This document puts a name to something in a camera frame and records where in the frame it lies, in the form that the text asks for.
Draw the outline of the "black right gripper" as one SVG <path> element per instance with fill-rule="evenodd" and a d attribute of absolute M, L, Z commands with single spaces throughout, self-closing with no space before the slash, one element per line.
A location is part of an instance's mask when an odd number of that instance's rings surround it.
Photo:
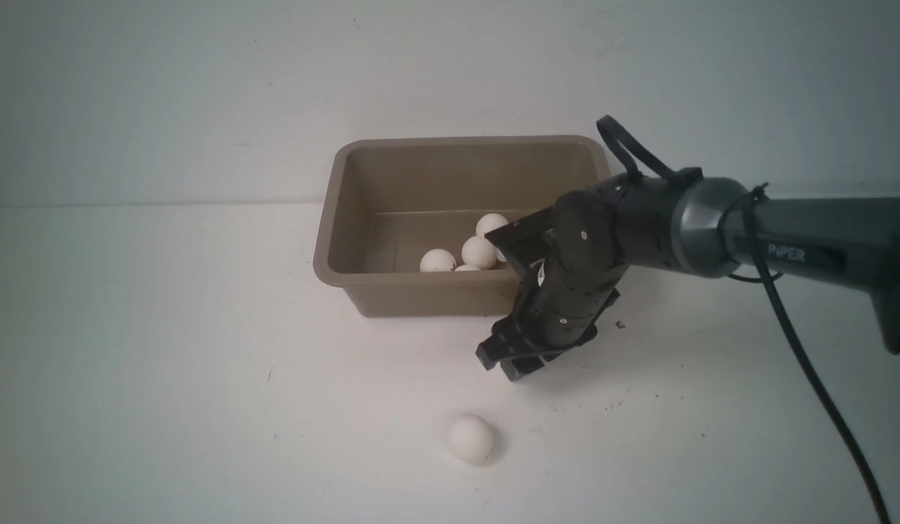
<path fill-rule="evenodd" d="M 571 191 L 543 213 L 529 237 L 543 251 L 531 260 L 529 292 L 513 317 L 496 321 L 477 345 L 484 369 L 500 365 L 508 381 L 517 382 L 594 336 L 628 269 L 614 229 L 613 206 L 598 191 Z"/>

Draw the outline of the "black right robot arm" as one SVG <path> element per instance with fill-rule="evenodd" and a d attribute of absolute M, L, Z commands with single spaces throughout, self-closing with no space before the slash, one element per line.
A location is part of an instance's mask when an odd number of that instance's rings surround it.
<path fill-rule="evenodd" d="M 487 238 L 520 279 L 513 311 L 475 353 L 510 381 L 596 337 L 632 266 L 707 279 L 755 264 L 865 292 L 900 354 L 900 198 L 769 199 L 660 162 L 611 116 L 597 124 L 620 175 L 560 196 Z"/>

